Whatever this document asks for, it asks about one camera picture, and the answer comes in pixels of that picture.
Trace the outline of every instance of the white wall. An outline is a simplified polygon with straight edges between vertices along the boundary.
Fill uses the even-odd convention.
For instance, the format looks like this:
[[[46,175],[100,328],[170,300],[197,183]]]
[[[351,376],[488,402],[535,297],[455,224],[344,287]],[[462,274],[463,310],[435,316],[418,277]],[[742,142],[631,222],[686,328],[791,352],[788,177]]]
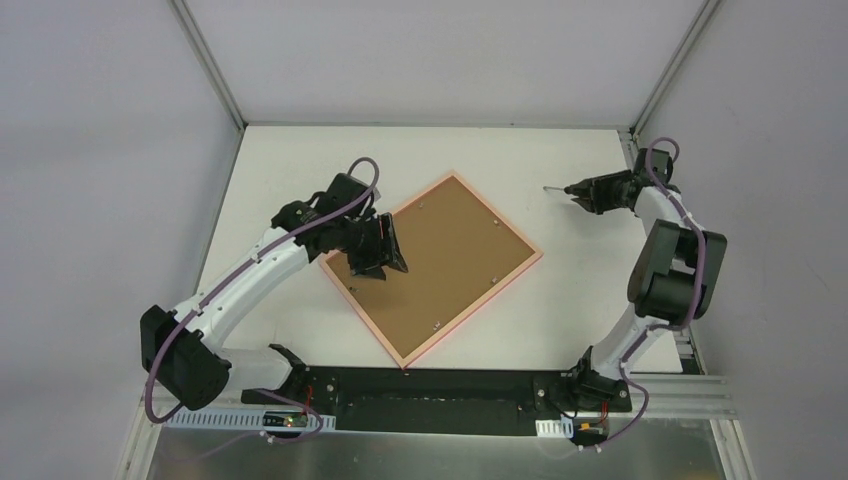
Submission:
[[[195,0],[249,121],[629,125],[702,0]]]
[[[0,65],[0,478],[111,478],[237,136],[164,0],[5,1]]]
[[[763,479],[844,478],[848,2],[731,0],[643,135],[728,252],[695,331]]]

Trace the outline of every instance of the cork board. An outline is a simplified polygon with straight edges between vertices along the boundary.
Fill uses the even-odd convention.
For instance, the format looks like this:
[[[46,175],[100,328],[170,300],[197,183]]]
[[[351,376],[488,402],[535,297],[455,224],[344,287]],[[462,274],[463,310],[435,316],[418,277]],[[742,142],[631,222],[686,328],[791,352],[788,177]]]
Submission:
[[[453,172],[392,213],[409,273],[386,268],[385,282],[354,278],[340,252],[320,264],[401,367],[542,256]]]

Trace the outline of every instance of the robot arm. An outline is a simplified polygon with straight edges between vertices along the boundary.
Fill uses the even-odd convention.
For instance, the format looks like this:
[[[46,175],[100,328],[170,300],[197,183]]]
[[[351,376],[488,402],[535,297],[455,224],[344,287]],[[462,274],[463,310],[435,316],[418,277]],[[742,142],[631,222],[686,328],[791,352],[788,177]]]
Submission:
[[[703,278],[696,285],[698,239],[670,198],[682,205],[679,191],[668,183],[673,161],[668,152],[654,150],[652,179],[645,165],[646,154],[647,149],[640,150],[633,170],[589,178],[563,189],[591,213],[600,215],[616,208],[633,211],[647,234],[630,275],[629,305],[610,333],[589,347],[565,374],[565,388],[559,397],[563,404],[580,410],[597,411],[602,403],[613,410],[629,407],[624,404],[629,404],[627,376],[632,366],[663,332],[685,327],[696,288],[700,288],[700,298],[693,318],[704,314],[727,247],[723,235],[704,231],[690,219],[705,240]]]
[[[153,306],[142,316],[144,368],[190,410],[225,390],[279,388],[299,362],[294,355],[279,346],[227,349],[224,341],[265,295],[321,253],[347,253],[354,275],[385,280],[383,266],[406,272],[392,216],[376,215],[375,197],[373,184],[340,173],[327,192],[284,206],[253,248],[208,289],[171,311]]]

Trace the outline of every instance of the purple cable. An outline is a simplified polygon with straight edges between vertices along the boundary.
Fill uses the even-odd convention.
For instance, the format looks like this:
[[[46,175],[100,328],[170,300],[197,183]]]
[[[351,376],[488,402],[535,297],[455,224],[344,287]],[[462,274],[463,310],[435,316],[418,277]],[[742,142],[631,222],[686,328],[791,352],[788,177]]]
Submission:
[[[336,217],[344,215],[346,212],[351,210],[353,207],[355,207],[359,203],[365,201],[374,192],[374,188],[377,186],[377,180],[380,179],[380,167],[377,166],[377,162],[375,162],[374,160],[372,160],[368,157],[362,157],[362,158],[356,160],[355,162],[353,162],[351,164],[350,169],[348,170],[348,174],[352,173],[353,169],[356,168],[357,165],[359,165],[360,163],[363,163],[363,162],[370,163],[371,166],[374,167],[374,178],[371,180],[371,185],[368,186],[368,188],[362,193],[362,195],[356,197],[355,200],[353,200],[352,202],[348,203],[347,205],[339,208],[335,212],[333,212],[329,215],[320,217],[313,222],[307,223],[306,225],[302,225],[302,226],[292,230],[291,232],[288,232],[287,234],[283,235],[282,237],[278,238],[277,240],[271,242],[270,244],[268,244],[267,247],[265,247],[265,248],[263,248],[262,250],[259,251],[257,261],[250,259],[250,260],[247,260],[246,262],[244,262],[243,264],[239,265],[238,268],[233,270],[229,275],[227,275],[226,278],[224,278],[224,280],[221,283],[219,283],[215,288],[213,288],[212,291],[209,292],[208,295],[203,297],[203,299],[201,299],[200,302],[199,302],[200,308],[203,308],[203,307],[209,305],[209,302],[211,302],[218,294],[220,294],[221,291],[224,290],[224,288],[226,288],[230,283],[232,283],[236,278],[238,278],[239,275],[244,273],[245,270],[250,268],[251,265],[261,261],[262,258],[268,252],[270,252],[271,250],[273,250],[273,249],[277,248],[279,245],[291,240],[292,238],[296,237],[297,235],[300,235],[301,233],[305,232],[306,230],[309,230],[310,228],[317,227],[318,225],[321,225],[322,223],[329,222],[330,220],[332,220]],[[176,413],[183,407],[182,403],[178,403],[177,406],[174,407],[173,410],[166,413],[162,417],[157,417],[156,414],[153,412],[153,385],[156,382],[156,375],[159,373],[159,367],[162,366],[162,359],[165,357],[165,353],[168,351],[169,348],[171,348],[171,344],[174,343],[174,340],[177,338],[177,335],[181,331],[185,330],[186,326],[196,316],[197,316],[197,312],[195,310],[191,310],[186,315],[186,317],[180,323],[178,323],[176,327],[174,327],[174,330],[172,330],[170,335],[168,335],[168,337],[165,338],[165,341],[162,342],[162,346],[159,347],[159,350],[156,352],[156,357],[153,359],[153,364],[150,366],[150,372],[147,375],[147,381],[144,382],[144,413],[147,414],[147,418],[152,423],[158,424],[158,423],[167,422],[174,415],[176,415]]]
[[[294,407],[299,407],[299,408],[303,409],[304,412],[306,412],[309,415],[312,415],[313,417],[318,419],[318,428],[316,428],[315,430],[312,430],[310,432],[301,433],[300,435],[298,435],[297,437],[294,437],[294,438],[277,438],[273,435],[269,435],[267,438],[270,438],[272,443],[286,444],[286,443],[301,442],[303,440],[307,440],[311,437],[314,437],[315,435],[318,435],[318,432],[320,432],[321,430],[324,429],[324,418],[322,418],[321,415],[319,415],[318,412],[313,410],[311,407],[308,407],[308,406],[306,406],[306,405],[304,405],[300,402],[295,402],[294,400],[290,400],[288,398],[282,397],[280,395],[277,395],[276,393],[270,392],[270,391],[265,390],[265,389],[257,389],[256,391],[263,394],[263,395],[271,397],[272,399],[274,399],[278,402],[285,403],[287,405],[291,405],[291,406],[294,406]],[[165,459],[167,459],[169,462],[175,462],[175,463],[196,462],[198,460],[203,460],[204,458],[211,457],[212,455],[215,455],[216,453],[224,450],[225,448],[229,447],[230,445],[232,445],[236,442],[240,442],[240,441],[244,440],[245,438],[255,437],[255,436],[257,436],[256,432],[252,432],[252,431],[251,432],[244,432],[241,435],[233,437],[233,438],[227,440],[226,442],[218,445],[217,447],[212,448],[210,450],[207,450],[207,451],[205,451],[205,452],[203,452],[199,455],[195,455],[194,457],[172,458],[171,456],[165,454],[164,452],[162,452],[162,456]]]
[[[686,316],[683,318],[683,322],[681,322],[680,326],[677,327],[670,327],[668,325],[652,325],[648,327],[648,331],[650,332],[653,332],[654,330],[680,331],[688,327],[689,324],[692,323],[692,320],[695,318],[695,312],[698,310],[698,305],[701,303],[701,287],[704,283],[704,264],[706,263],[707,256],[707,240],[706,238],[704,238],[704,232],[702,232],[701,229],[698,228],[697,225],[695,225],[695,222],[692,221],[692,218],[689,216],[688,212],[686,211],[686,208],[683,207],[683,204],[681,204],[676,197],[671,195],[671,192],[668,190],[668,188],[663,185],[660,179],[657,178],[656,173],[654,173],[653,152],[654,147],[660,142],[668,142],[674,145],[675,151],[674,158],[672,158],[671,160],[672,163],[676,162],[677,157],[680,156],[680,145],[676,141],[669,137],[659,137],[653,142],[651,142],[650,145],[648,145],[648,152],[647,155],[645,155],[645,168],[648,171],[648,176],[651,178],[651,181],[654,182],[654,185],[657,187],[657,190],[659,190],[663,195],[665,195],[666,198],[668,198],[668,200],[671,202],[671,204],[674,205],[674,209],[677,210],[677,213],[680,214],[680,218],[683,219],[683,223],[685,223],[687,227],[689,227],[693,232],[695,232],[695,237],[697,237],[698,239],[698,260],[695,264],[695,291],[692,293],[692,301],[689,302],[689,310],[686,311]],[[618,367],[618,371],[621,374],[621,378],[624,380],[624,383],[626,383],[632,388],[635,388],[636,390],[639,390],[640,392],[642,392],[642,395],[644,395],[645,400],[642,402],[642,407],[639,409],[639,412],[636,413],[636,416],[634,416],[633,419],[630,420],[630,422],[628,422],[627,425],[624,426],[624,428],[615,432],[603,442],[597,444],[597,447],[605,446],[616,438],[622,436],[626,431],[630,430],[630,428],[635,425],[636,422],[638,422],[648,410],[648,402],[651,399],[651,395],[648,393],[648,390],[645,387],[637,384],[636,382],[631,380],[629,376],[627,376],[627,371],[624,367],[624,364],[626,364],[630,360],[630,357],[632,357],[633,354],[636,353],[636,350],[638,350],[639,347],[641,347],[642,344],[645,343],[645,340],[647,340],[647,338],[648,332],[646,331],[635,342],[633,342],[633,345],[631,345],[630,348],[627,349],[627,351],[624,352],[624,355],[621,356],[622,364]]]

